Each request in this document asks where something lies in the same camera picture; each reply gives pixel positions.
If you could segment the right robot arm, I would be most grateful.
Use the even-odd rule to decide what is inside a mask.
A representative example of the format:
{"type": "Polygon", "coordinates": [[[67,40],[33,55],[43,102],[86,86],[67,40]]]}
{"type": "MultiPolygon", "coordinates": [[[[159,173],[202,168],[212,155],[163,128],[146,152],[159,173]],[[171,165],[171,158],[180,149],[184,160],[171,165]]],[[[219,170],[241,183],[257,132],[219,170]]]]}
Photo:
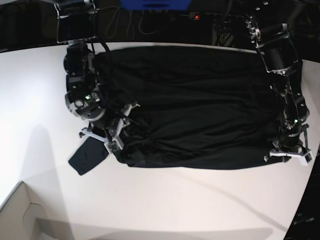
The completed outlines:
{"type": "Polygon", "coordinates": [[[109,154],[124,149],[121,133],[135,123],[129,117],[138,107],[132,102],[118,108],[107,100],[103,82],[96,70],[95,48],[88,41],[97,38],[93,0],[63,0],[54,4],[57,13],[57,43],[66,44],[63,67],[66,72],[65,105],[76,117],[88,121],[79,133],[102,142],[109,154]]]}

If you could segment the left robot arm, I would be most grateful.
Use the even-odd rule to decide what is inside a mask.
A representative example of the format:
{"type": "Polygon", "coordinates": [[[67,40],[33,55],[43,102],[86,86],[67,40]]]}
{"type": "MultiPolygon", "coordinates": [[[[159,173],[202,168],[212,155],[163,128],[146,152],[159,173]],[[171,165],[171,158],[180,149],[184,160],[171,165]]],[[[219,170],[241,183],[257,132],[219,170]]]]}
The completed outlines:
{"type": "Polygon", "coordinates": [[[274,148],[264,157],[281,158],[284,162],[297,158],[302,166],[315,159],[308,146],[306,123],[310,111],[302,94],[302,61],[291,40],[290,26],[313,0],[250,0],[245,24],[251,43],[261,57],[267,73],[279,75],[280,83],[272,89],[283,99],[281,134],[274,148]]]}

